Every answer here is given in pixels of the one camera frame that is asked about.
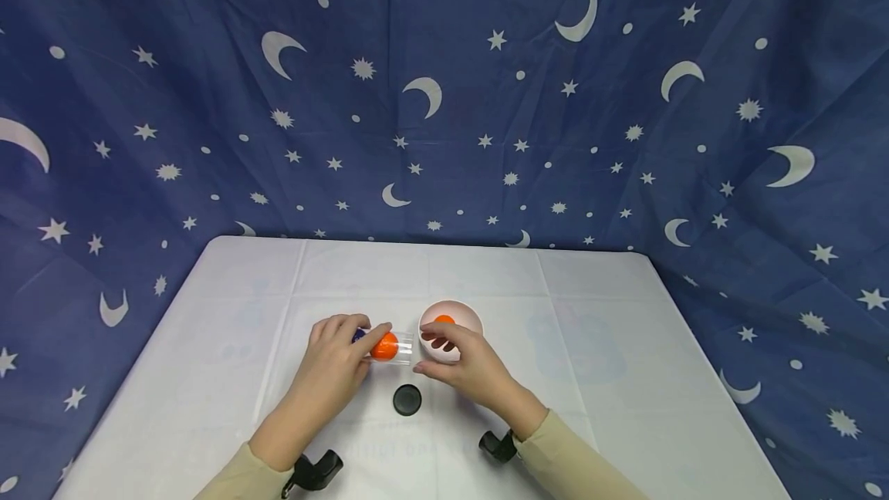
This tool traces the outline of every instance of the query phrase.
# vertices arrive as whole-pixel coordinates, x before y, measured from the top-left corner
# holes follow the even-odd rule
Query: crescent moon pattern
[[[22,149],[27,150],[40,161],[41,166],[43,166],[43,172],[48,173],[50,171],[50,154],[46,150],[46,145],[29,127],[15,120],[0,118],[0,141],[17,144]]]
[[[438,107],[442,106],[442,89],[438,85],[438,81],[432,78],[417,78],[404,86],[401,92],[410,90],[420,90],[429,98],[429,111],[426,113],[426,119],[431,118],[438,112]]]
[[[247,226],[244,223],[239,223],[239,221],[236,220],[235,224],[240,226],[241,228],[244,228],[244,233],[242,233],[241,236],[252,236],[254,238],[256,237],[256,230],[253,230],[250,226]]]
[[[664,74],[664,79],[661,81],[661,96],[664,97],[664,100],[669,103],[669,90],[672,89],[673,84],[676,83],[677,79],[683,76],[695,76],[695,78],[704,80],[704,73],[700,66],[696,65],[696,63],[691,60],[683,60],[682,62],[677,62],[676,66],[668,69],[667,73]]]
[[[107,305],[107,302],[105,301],[105,292],[102,292],[99,296],[99,315],[102,318],[102,323],[110,326],[110,328],[115,328],[115,326],[127,316],[128,311],[130,311],[130,304],[127,301],[126,290],[123,291],[123,302],[115,309],[111,309],[109,308],[109,305]]]
[[[281,51],[289,48],[289,46],[295,46],[295,48],[302,50],[303,52],[308,52],[306,51],[305,46],[299,44],[298,40],[285,33],[268,32],[262,37],[262,54],[265,56],[265,61],[267,61],[269,66],[271,66],[275,72],[279,73],[282,78],[287,79],[291,78],[287,75],[283,66],[281,66]]]
[[[719,370],[719,379],[723,383],[723,387],[728,391],[728,395],[732,396],[732,400],[735,401],[736,404],[745,405],[749,404],[751,401],[754,401],[756,398],[759,398],[759,393],[762,391],[762,383],[756,383],[756,386],[750,388],[748,390],[738,390],[737,388],[733,388],[731,384],[725,379],[725,374],[722,370]]]
[[[531,245],[531,235],[528,232],[522,230],[522,240],[519,243],[508,243],[505,244],[508,248],[527,248]]]
[[[566,27],[556,22],[556,29],[570,42],[579,43],[581,39],[593,28],[596,22],[596,12],[599,8],[599,0],[590,0],[590,7],[586,10],[586,14],[577,25]]]
[[[800,147],[799,145],[779,145],[779,147],[769,147],[769,150],[783,155],[790,162],[790,168],[783,178],[767,184],[766,187],[787,187],[798,184],[809,176],[809,173],[815,167],[815,155],[805,147]]]
[[[676,235],[676,231],[679,229],[679,226],[687,223],[687,221],[687,218],[674,218],[664,226],[664,234],[667,236],[667,239],[669,239],[669,241],[678,248],[691,247],[689,244],[683,242],[682,239],[679,239],[679,237]]]
[[[392,195],[393,187],[394,182],[384,187],[384,203],[386,203],[390,207],[403,207],[405,205],[410,205],[410,201],[398,200]]]

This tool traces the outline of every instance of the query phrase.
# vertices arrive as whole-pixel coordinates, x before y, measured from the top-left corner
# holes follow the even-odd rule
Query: blue fabric
[[[0,0],[0,30],[4,499],[50,498],[251,230],[633,248],[759,383],[794,498],[889,495],[889,0]]]

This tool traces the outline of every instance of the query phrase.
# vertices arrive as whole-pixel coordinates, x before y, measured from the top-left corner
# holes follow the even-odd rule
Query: orange ball
[[[370,357],[375,360],[393,360],[397,354],[398,338],[392,332],[387,332],[386,336],[370,350]]]

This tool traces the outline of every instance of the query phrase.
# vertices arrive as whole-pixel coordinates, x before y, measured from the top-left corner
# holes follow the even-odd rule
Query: black cap
[[[398,390],[394,391],[392,396],[394,410],[405,417],[413,416],[413,414],[420,411],[422,403],[423,396],[420,394],[420,389],[413,384],[402,384],[401,387],[398,387]]]

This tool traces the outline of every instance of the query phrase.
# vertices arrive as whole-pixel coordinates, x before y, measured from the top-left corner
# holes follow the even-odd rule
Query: beige sleeve
[[[527,441],[514,442],[528,471],[556,500],[647,500],[553,411]]]
[[[194,500],[276,500],[291,475],[270,468],[245,442]]]

